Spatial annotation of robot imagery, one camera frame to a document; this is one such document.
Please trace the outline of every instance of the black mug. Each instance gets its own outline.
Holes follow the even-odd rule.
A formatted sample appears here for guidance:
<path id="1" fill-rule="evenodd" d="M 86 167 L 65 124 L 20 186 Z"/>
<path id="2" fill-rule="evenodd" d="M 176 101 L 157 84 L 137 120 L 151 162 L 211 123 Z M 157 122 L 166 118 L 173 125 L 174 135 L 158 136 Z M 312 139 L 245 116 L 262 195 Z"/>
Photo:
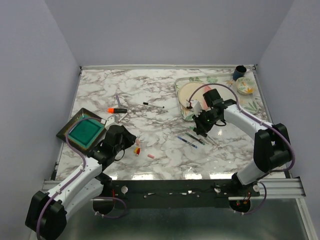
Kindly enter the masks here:
<path id="1" fill-rule="evenodd" d="M 237 81 L 238 78 L 241 78 L 245 75 L 247 69 L 245 66 L 243 65 L 239 65 L 239 66 L 236 66 L 233 74 L 232 74 L 232 78 L 233 80 Z"/>

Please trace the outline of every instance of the marble tabletop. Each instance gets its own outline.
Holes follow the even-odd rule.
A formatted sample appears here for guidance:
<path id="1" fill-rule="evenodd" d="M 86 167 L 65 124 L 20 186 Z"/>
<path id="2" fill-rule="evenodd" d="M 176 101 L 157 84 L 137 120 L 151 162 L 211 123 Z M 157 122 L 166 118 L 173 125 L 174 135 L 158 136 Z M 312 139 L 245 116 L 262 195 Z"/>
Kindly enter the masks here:
<path id="1" fill-rule="evenodd" d="M 141 153 L 134 154 L 135 145 L 125 151 L 122 160 L 105 171 L 114 180 L 183 180 L 226 179 L 253 160 L 253 140 L 232 124 L 214 126 L 208 133 L 216 144 L 201 145 L 185 133 L 195 123 L 181 117 L 175 80 L 185 77 L 232 73 L 233 69 L 119 69 L 83 70 L 76 93 L 72 116 L 81 108 L 107 118 L 108 108 L 117 107 L 115 93 L 128 109 L 122 124 L 141 142 Z M 246 77 L 254 78 L 248 70 Z M 255 114 L 268 120 L 259 91 L 254 98 L 259 105 Z M 157 108 L 143 102 L 165 106 Z M 181 136 L 197 146 L 194 148 L 177 138 Z M 56 180 L 64 180 L 82 163 L 66 144 L 63 146 Z M 273 173 L 271 178 L 284 178 Z"/>

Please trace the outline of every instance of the mug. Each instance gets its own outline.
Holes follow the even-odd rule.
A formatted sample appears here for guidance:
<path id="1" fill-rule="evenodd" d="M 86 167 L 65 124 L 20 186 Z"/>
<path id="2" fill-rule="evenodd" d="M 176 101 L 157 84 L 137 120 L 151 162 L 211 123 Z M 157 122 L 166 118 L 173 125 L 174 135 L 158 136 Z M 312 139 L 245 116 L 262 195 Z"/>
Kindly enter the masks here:
<path id="1" fill-rule="evenodd" d="M 236 66 L 233 74 L 232 74 L 232 78 L 233 80 L 237 81 L 238 78 L 241 78 L 245 75 L 247 69 L 245 66 L 243 65 L 239 65 L 239 66 Z"/>

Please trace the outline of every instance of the wall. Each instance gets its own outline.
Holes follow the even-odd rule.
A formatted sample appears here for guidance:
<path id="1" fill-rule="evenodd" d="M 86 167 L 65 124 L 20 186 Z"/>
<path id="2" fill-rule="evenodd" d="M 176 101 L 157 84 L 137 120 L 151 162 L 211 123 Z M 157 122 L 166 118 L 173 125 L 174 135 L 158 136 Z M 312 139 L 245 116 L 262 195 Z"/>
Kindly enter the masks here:
<path id="1" fill-rule="evenodd" d="M 274 122 L 285 124 L 320 236 L 320 1 L 296 0 L 264 52 L 258 76 Z"/>
<path id="2" fill-rule="evenodd" d="M 255 64 L 292 0 L 45 0 L 81 66 Z"/>
<path id="3" fill-rule="evenodd" d="M 0 7 L 0 239 L 25 240 L 33 194 L 54 169 L 79 67 L 43 0 Z"/>

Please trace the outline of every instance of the beige plate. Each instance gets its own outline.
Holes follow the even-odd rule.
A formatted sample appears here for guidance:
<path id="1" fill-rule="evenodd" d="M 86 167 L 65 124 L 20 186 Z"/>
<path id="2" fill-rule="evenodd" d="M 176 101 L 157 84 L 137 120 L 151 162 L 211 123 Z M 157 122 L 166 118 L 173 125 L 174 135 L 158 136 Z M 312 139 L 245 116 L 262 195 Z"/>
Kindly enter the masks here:
<path id="1" fill-rule="evenodd" d="M 179 91 L 178 93 L 178 98 L 179 102 L 186 108 L 187 107 L 187 101 L 189 100 L 191 94 L 200 86 L 203 86 L 204 84 L 201 82 L 189 82 L 185 84 Z M 211 89 L 217 89 L 221 98 L 223 100 L 228 100 L 228 99 L 235 99 L 235 96 L 228 90 L 227 88 L 223 86 L 217 86 L 217 85 L 212 85 L 212 86 L 204 86 L 203 88 L 199 89 L 195 95 L 193 96 L 192 100 L 198 100 L 201 104 L 202 109 L 207 109 L 208 106 L 205 102 L 205 99 L 203 97 L 203 94 L 206 93 L 207 91 Z"/>

